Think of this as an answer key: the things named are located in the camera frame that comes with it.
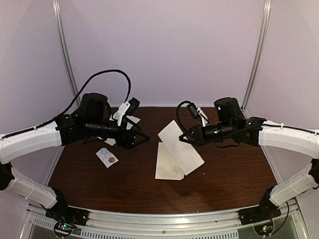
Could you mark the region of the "white letter paper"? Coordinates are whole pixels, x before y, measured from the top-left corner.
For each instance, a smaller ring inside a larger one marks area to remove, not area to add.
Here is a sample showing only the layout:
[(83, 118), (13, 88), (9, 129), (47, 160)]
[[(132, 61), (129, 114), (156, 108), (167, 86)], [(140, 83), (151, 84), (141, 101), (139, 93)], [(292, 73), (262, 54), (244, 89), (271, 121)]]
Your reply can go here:
[(179, 136), (181, 135), (182, 130), (175, 120), (172, 120), (158, 133), (162, 143), (164, 143), (186, 176), (203, 165), (204, 160), (191, 144), (179, 140)]

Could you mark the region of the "cream paper envelope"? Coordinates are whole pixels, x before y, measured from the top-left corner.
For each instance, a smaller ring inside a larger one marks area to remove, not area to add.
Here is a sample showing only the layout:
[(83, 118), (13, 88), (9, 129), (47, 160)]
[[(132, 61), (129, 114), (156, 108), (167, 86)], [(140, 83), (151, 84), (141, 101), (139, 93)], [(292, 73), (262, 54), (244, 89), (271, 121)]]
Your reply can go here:
[(158, 154), (155, 171), (157, 180), (182, 180), (185, 174), (164, 143), (158, 143)]

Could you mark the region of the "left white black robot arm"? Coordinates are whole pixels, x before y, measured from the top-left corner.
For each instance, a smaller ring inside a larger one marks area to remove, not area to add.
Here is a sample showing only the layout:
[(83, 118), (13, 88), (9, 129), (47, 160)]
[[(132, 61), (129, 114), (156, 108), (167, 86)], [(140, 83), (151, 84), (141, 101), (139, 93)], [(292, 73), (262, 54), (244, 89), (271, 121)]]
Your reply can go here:
[(11, 164), (11, 160), (42, 149), (66, 146), (90, 137), (114, 139), (124, 149), (132, 149), (149, 141), (138, 124), (129, 116), (139, 107), (136, 98), (124, 102), (113, 115), (108, 98), (98, 93), (83, 95), (80, 107), (72, 114), (62, 114), (43, 126), (0, 137), (0, 189), (12, 191), (39, 203), (61, 221), (72, 216), (63, 194), (26, 177)]

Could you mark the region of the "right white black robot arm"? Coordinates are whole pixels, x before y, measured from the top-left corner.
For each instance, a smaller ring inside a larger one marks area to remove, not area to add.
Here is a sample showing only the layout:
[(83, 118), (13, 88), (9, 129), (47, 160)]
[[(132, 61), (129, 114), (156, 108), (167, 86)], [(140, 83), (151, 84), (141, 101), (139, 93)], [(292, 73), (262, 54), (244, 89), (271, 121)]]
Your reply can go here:
[(201, 124), (186, 129), (181, 123), (179, 109), (176, 110), (177, 124), (182, 129), (179, 140), (196, 146), (214, 143), (219, 146), (232, 139), (235, 146), (271, 146), (298, 152), (311, 157), (311, 162), (299, 173), (282, 184), (268, 189), (256, 216), (267, 219), (280, 205), (307, 190), (319, 187), (319, 131), (275, 123), (260, 117), (245, 118), (236, 98), (224, 97), (214, 102), (218, 123), (210, 124), (203, 110), (191, 101), (183, 101), (191, 116)]

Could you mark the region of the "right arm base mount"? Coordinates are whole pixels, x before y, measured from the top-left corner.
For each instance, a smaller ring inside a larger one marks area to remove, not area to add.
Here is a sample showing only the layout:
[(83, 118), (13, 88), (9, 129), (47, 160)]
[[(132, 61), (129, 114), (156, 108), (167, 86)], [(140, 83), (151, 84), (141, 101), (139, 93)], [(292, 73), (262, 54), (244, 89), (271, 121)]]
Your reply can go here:
[(261, 199), (259, 205), (238, 212), (241, 225), (253, 224), (258, 236), (269, 237), (275, 231), (274, 218), (281, 215), (279, 206), (269, 199)]

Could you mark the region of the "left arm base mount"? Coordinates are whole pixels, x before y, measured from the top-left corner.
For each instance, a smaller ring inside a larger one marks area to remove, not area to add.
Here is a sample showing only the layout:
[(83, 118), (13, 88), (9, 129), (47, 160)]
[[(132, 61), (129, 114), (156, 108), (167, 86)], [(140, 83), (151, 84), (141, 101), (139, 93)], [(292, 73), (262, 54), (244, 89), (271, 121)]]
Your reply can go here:
[(70, 236), (77, 226), (86, 226), (89, 211), (74, 207), (67, 207), (65, 211), (59, 212), (57, 209), (47, 209), (44, 206), (45, 216), (56, 221), (53, 232), (58, 238)]

